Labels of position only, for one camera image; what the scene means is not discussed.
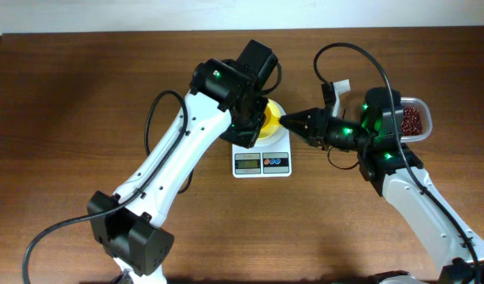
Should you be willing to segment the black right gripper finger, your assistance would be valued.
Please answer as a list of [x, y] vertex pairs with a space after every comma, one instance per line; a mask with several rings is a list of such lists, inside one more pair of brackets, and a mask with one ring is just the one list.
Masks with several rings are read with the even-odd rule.
[[319, 112], [317, 107], [302, 110], [292, 114], [285, 114], [279, 118], [281, 125], [307, 125]]
[[307, 125], [288, 125], [285, 128], [311, 147], [319, 147], [321, 145], [316, 138], [314, 130]]

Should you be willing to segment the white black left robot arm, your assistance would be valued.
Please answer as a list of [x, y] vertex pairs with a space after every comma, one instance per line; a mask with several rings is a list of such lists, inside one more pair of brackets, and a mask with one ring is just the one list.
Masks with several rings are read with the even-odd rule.
[[222, 138], [251, 148], [265, 121], [263, 91], [277, 56], [250, 41], [236, 60], [199, 64], [181, 109], [142, 166], [108, 196], [87, 205], [95, 240], [120, 266], [118, 283], [164, 283], [162, 263], [174, 237], [164, 231], [171, 204], [197, 162]]

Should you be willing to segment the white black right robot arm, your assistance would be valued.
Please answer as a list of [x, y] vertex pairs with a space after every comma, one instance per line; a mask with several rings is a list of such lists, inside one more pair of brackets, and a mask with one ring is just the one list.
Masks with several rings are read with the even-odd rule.
[[306, 144], [354, 151], [359, 171], [404, 217], [439, 272], [440, 283], [484, 283], [484, 240], [438, 192], [423, 162], [402, 143], [400, 93], [372, 88], [359, 121], [337, 118], [329, 106], [286, 114], [280, 124]]

